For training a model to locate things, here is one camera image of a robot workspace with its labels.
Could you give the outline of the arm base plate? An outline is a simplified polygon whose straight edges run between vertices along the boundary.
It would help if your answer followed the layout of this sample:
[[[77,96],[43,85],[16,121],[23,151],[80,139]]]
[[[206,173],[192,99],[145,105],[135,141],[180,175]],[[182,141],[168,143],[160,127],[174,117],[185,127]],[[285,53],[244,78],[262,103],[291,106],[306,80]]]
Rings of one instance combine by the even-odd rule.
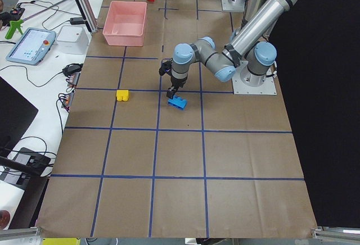
[[[221,5],[224,12],[245,11],[245,0],[221,0]]]
[[[236,69],[232,77],[233,93],[235,95],[266,95],[276,96],[274,76],[268,68],[265,75],[253,75],[248,70],[248,62],[241,61],[240,66]]]

